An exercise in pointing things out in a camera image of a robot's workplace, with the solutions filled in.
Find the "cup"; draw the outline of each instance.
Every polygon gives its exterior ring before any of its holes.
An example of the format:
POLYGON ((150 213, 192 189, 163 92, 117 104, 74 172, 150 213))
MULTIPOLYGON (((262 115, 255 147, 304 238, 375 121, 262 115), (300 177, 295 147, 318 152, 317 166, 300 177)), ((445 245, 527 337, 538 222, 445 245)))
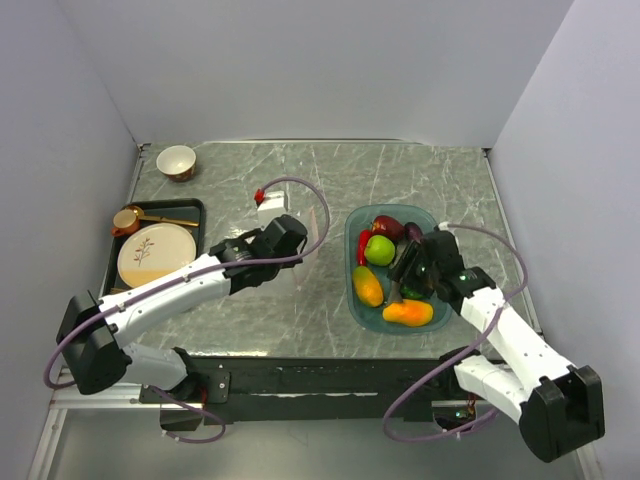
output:
POLYGON ((166 148, 158 155, 156 167, 169 180, 186 182, 196 171, 196 152, 185 145, 166 148))
POLYGON ((140 219, 133 210, 125 208, 120 210, 113 217, 113 228, 111 235, 121 237, 123 235, 131 235, 140 228, 140 219))

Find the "teal tray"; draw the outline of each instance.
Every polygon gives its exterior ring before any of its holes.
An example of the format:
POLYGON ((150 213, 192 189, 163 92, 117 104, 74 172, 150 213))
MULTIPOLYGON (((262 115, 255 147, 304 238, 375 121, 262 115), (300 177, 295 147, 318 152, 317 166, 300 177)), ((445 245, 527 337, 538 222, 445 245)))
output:
MULTIPOLYGON (((423 232, 433 230, 437 223, 431 215, 421 208, 412 205, 367 205, 360 207, 349 215, 344 227, 345 241, 345 268, 347 277, 347 300, 349 302, 349 310, 356 321, 365 328, 378 333, 390 333, 393 335, 410 335, 418 333, 433 332, 442 328, 451 318, 451 307, 442 302, 436 295, 433 295, 428 302, 433 306, 433 320, 424 327, 407 327, 397 323, 386 322, 382 318, 383 307, 371 308, 364 305, 356 296, 353 282, 351 281, 351 273, 358 266, 356 254, 358 250, 358 237, 360 232, 367 228, 371 228, 373 220, 378 215, 389 215, 395 218, 403 225, 407 222, 417 223, 423 232)), ((369 265, 371 271, 378 277, 382 289, 384 290, 384 298, 386 299, 391 289, 391 281, 387 278, 387 267, 377 267, 369 265)))

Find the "table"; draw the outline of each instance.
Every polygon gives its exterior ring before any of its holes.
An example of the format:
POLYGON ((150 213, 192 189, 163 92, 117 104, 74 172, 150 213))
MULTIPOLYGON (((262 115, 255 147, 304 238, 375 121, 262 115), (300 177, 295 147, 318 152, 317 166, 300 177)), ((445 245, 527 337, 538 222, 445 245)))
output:
MULTIPOLYGON (((195 178, 176 184, 155 166, 167 146, 143 147, 132 200, 201 199, 207 209, 204 251, 224 237, 255 228, 253 193, 281 175, 320 186, 331 226, 318 260, 295 293, 206 302, 150 330, 142 344, 180 346, 196 356, 435 359, 476 337, 476 330, 455 314, 445 327, 424 335, 392 336, 361 327, 346 301, 343 235, 350 212, 375 203, 416 205, 437 221, 483 225, 506 235, 482 149, 405 143, 201 143, 190 145, 197 154, 195 178)), ((319 205, 303 187, 287 185, 286 190, 292 212, 319 205)), ((316 211, 321 225, 321 209, 316 211)), ((481 234, 458 234, 467 265, 481 266, 505 290, 518 283, 506 248, 481 234)), ((512 304, 531 322, 522 296, 512 304)), ((485 355, 495 357, 490 345, 484 348, 485 355)))

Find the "yellow mango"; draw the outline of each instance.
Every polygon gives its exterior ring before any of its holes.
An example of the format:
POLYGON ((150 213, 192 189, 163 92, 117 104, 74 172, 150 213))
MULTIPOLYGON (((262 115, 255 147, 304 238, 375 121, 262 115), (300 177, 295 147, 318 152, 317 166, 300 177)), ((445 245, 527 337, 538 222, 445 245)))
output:
POLYGON ((402 303, 392 303, 385 308, 382 318, 407 327, 422 327, 433 319, 433 307, 426 302, 405 298, 402 303))
POLYGON ((356 295, 368 307, 379 307, 384 301, 382 285, 375 274, 367 267, 356 267, 351 275, 356 295))

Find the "black tray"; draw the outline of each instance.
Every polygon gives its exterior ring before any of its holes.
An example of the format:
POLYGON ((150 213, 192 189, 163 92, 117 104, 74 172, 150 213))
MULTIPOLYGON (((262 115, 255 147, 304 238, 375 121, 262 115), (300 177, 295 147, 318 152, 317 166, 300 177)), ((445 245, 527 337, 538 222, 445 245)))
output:
MULTIPOLYGON (((146 215, 164 216, 168 218, 179 218, 180 220, 191 220, 192 222, 198 222, 197 227, 185 227, 187 230, 191 230, 191 235, 196 241, 196 257, 202 253, 202 247, 204 245, 204 220, 205 211, 204 205, 197 198, 180 198, 177 200, 155 200, 152 202, 135 202, 134 205, 139 206, 146 215)), ((145 220, 140 221, 140 228, 153 225, 156 222, 148 222, 145 220)), ((111 289, 131 290, 120 275, 118 274, 118 255, 124 242, 126 242, 128 235, 122 237, 116 237, 111 244, 111 254, 109 255, 109 263, 107 266, 107 275, 105 277, 103 290, 101 296, 109 295, 111 289)))

